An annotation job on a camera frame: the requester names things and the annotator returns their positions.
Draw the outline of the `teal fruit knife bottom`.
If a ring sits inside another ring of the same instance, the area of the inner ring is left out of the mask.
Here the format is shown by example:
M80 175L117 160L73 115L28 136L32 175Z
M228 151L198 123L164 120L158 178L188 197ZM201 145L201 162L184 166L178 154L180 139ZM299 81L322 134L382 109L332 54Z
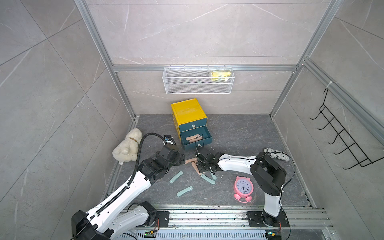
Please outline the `teal fruit knife bottom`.
M177 192L177 197L181 197L181 196L184 195L185 193L188 193L188 192L190 192L190 191L192 191L192 190L193 190L193 187L192 187L192 186L189 186L189 187L187 187L187 188L185 188L185 189L183 189L183 190Z

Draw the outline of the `yellow teal drawer cabinet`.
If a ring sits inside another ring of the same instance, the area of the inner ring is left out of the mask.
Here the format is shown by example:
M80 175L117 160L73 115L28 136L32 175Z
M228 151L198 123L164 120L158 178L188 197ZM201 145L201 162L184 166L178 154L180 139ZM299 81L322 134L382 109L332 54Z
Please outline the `yellow teal drawer cabinet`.
M208 130L208 117L197 99L190 99L171 104L174 125L184 150L196 149L197 144L202 147L213 142L211 133ZM202 140L194 143L186 141L187 137L196 134L202 135Z

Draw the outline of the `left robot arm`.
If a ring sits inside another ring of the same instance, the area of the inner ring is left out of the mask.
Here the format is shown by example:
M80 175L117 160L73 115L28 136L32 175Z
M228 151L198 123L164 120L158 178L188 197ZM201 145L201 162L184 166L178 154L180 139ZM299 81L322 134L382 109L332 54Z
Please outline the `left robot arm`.
M74 240L114 240L138 226L151 226L156 209L148 202L123 210L142 192L147 190L173 166L185 164L185 156L178 147L166 144L150 158L139 163L137 170L104 201L72 216Z

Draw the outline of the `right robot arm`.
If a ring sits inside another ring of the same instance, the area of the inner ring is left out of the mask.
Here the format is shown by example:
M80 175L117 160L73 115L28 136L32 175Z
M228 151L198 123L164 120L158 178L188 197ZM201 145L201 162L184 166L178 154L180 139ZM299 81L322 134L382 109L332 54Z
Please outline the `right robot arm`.
M281 198L286 181L286 170L269 154L260 152L257 156L231 156L224 153L212 154L209 150L198 148L195 169L200 173L235 171L252 175L264 192L265 204L260 214L247 213L251 227L288 227L289 221L282 210Z

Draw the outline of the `white plush dog toy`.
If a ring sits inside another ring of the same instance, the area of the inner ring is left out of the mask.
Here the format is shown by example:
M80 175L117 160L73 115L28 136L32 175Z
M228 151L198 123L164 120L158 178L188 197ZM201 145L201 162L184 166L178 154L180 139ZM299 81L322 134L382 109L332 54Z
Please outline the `white plush dog toy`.
M137 160L141 139L142 132L138 128L128 132L126 138L112 152L119 165Z

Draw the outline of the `pink alarm clock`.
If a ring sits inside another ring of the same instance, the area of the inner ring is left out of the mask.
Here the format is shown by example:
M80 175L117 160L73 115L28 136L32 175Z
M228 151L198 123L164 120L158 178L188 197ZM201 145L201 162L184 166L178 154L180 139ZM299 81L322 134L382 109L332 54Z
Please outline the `pink alarm clock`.
M250 178L237 176L234 182L234 198L243 204L252 201L254 185Z

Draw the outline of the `white patterned toy shoe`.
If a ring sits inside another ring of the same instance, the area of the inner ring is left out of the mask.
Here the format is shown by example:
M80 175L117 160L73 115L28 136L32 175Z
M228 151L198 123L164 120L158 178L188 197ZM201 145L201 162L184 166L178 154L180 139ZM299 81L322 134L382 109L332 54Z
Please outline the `white patterned toy shoe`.
M263 152L270 155L272 159L278 159L285 162L288 162L291 159L286 153L271 148L265 148L263 149Z

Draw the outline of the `yellow item in basket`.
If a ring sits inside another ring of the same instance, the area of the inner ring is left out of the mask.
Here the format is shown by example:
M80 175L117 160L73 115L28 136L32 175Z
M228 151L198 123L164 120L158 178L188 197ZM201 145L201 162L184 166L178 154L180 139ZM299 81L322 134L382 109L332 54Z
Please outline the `yellow item in basket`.
M209 78L212 81L225 81L227 82L232 77L231 71L211 71L209 72Z

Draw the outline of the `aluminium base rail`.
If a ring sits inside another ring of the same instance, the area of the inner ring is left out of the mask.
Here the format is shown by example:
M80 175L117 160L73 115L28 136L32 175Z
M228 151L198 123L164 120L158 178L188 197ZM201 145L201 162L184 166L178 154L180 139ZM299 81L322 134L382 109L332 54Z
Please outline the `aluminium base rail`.
M337 240L323 209L288 206L269 227L260 206L157 205L152 227L114 222L116 240Z

